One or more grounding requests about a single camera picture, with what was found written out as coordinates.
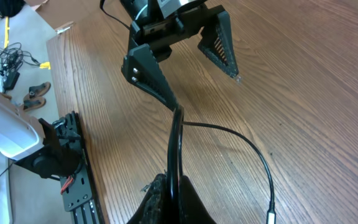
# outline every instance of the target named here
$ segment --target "white cable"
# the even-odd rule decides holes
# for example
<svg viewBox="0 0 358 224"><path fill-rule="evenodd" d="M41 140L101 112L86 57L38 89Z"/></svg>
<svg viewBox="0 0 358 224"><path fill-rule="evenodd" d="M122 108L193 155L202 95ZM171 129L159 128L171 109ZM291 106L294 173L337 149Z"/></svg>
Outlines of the white cable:
<svg viewBox="0 0 358 224"><path fill-rule="evenodd" d="M140 14L143 12L143 10L145 10L147 8L147 4L145 6L143 6L143 8L137 13L135 20L137 20L137 18L139 18Z"/></svg>

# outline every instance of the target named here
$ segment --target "yellow tape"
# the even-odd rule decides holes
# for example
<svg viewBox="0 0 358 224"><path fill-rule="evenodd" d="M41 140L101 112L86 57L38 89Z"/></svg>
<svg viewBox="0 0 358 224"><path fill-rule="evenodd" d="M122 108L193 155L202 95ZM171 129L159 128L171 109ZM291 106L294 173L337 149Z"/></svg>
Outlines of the yellow tape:
<svg viewBox="0 0 358 224"><path fill-rule="evenodd" d="M8 33L9 29L11 29L9 27L9 18L5 17L5 43L4 43L4 48L6 48L7 45L9 44L9 33Z"/></svg>
<svg viewBox="0 0 358 224"><path fill-rule="evenodd" d="M41 63L40 68L47 68L48 70L50 70L50 63L49 62Z"/></svg>

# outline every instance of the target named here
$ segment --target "sandal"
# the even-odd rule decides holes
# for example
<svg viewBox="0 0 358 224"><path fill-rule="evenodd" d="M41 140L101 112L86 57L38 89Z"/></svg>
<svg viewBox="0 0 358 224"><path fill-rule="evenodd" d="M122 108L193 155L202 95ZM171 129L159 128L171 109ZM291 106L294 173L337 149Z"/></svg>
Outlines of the sandal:
<svg viewBox="0 0 358 224"><path fill-rule="evenodd" d="M24 112L34 110L42 107L47 103L47 100L44 97L38 96L31 100L25 100L24 103L20 106Z"/></svg>
<svg viewBox="0 0 358 224"><path fill-rule="evenodd" d="M45 82L38 86L31 86L29 88L29 93L23 98L23 101L36 98L38 96L44 96L50 89L50 82Z"/></svg>

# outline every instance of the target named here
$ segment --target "grey floor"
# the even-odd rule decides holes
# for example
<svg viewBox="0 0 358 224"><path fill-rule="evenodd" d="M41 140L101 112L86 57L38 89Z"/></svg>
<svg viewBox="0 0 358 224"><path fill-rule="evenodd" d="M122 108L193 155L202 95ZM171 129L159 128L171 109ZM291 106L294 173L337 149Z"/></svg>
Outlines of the grey floor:
<svg viewBox="0 0 358 224"><path fill-rule="evenodd" d="M4 19L0 19L0 47L4 43ZM20 42L39 62L48 61L46 41L56 36L55 31L29 6L10 19L9 43ZM28 112L48 122L58 119L55 92L50 70L23 65L15 88L7 92L12 102L21 104L30 86L43 82L52 84L44 95L47 103L42 108ZM21 167L12 166L10 171L11 201L14 223L71 223L70 214L64 211L60 184L55 180L41 179Z"/></svg>

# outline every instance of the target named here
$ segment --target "wood grain surface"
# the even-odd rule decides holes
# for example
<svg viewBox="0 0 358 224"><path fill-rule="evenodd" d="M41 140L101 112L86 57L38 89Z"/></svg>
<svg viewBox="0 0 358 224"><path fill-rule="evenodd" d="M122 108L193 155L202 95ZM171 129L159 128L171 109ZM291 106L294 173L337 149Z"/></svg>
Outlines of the wood grain surface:
<svg viewBox="0 0 358 224"><path fill-rule="evenodd" d="M272 170L277 223L358 223L358 9L338 0L209 0L229 12L241 79L198 49L160 67L185 120L235 129ZM119 1L106 10L131 20ZM48 42L61 116L79 112L107 223L125 223L166 169L172 113L121 74L129 32L96 12ZM239 138L185 127L184 172L218 223L265 223L269 187Z"/></svg>

